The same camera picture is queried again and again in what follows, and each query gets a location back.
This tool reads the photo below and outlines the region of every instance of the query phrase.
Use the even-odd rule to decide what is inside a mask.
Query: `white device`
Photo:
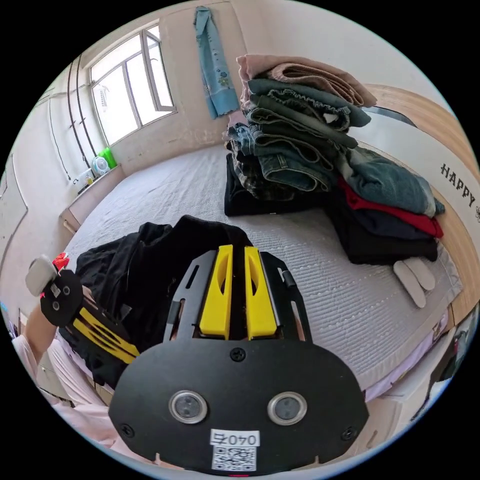
[[[85,187],[88,187],[88,185],[91,185],[94,182],[94,178],[95,178],[95,175],[92,172],[92,169],[89,168],[88,170],[83,171],[77,178],[75,178],[72,184],[75,187],[77,193],[79,193]]]
[[[28,269],[25,277],[26,287],[34,297],[39,297],[49,282],[57,278],[57,275],[55,265],[46,255],[41,255]]]
[[[101,177],[110,170],[110,167],[102,156],[96,156],[91,162],[91,169],[96,177]]]

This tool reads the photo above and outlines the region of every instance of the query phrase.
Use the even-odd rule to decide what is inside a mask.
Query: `number label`
[[[258,430],[210,430],[210,445],[226,447],[259,447]]]

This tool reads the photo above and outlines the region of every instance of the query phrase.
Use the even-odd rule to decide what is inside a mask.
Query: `human hand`
[[[85,285],[82,285],[81,287],[83,289],[83,296],[87,297],[91,302],[95,303],[94,297],[92,295],[92,291],[89,288],[87,288]]]

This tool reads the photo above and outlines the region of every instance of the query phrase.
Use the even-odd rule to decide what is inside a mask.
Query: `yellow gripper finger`
[[[271,337],[277,323],[257,248],[245,247],[246,328],[248,339]]]
[[[140,355],[137,347],[123,340],[97,320],[85,307],[80,310],[80,318],[73,321],[73,327],[91,342],[126,364],[131,364]]]
[[[218,249],[199,325],[205,336],[229,339],[233,255],[233,245]]]

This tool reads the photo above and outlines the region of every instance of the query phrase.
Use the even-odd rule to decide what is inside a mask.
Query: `white bedsheet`
[[[367,389],[396,369],[441,320],[462,284],[439,243],[436,279],[423,309],[389,266],[353,265],[320,209],[283,215],[224,215],[227,151],[215,146],[173,158],[122,181],[89,215],[66,251],[80,253],[136,232],[145,222],[174,225],[182,215],[242,228],[282,259],[302,293],[313,341],[338,355]]]

